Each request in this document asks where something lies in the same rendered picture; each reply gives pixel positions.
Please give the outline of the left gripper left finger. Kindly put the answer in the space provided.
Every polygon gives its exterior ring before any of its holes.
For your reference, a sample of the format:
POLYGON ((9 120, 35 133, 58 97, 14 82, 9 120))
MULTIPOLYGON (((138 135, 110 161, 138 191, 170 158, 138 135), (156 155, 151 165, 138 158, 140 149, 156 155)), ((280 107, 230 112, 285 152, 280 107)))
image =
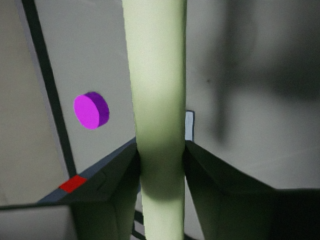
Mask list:
POLYGON ((0 206, 0 240, 130 240, 138 187, 131 143, 56 202, 0 206))

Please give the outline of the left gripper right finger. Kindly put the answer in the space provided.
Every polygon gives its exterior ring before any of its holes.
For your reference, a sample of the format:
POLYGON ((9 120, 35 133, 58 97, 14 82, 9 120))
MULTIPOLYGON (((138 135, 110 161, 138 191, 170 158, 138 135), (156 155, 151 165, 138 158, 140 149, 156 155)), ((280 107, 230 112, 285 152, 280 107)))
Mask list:
POLYGON ((185 176, 204 240, 286 240, 320 229, 320 188, 276 189, 191 140, 185 176))

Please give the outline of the purple cylinder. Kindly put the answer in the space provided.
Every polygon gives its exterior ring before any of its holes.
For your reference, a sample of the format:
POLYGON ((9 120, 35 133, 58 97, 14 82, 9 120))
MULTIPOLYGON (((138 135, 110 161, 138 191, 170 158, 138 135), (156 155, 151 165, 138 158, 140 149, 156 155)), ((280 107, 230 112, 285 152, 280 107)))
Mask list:
POLYGON ((96 92, 77 96, 74 101, 74 110, 80 123, 88 129, 100 127, 109 120, 108 105, 96 92))

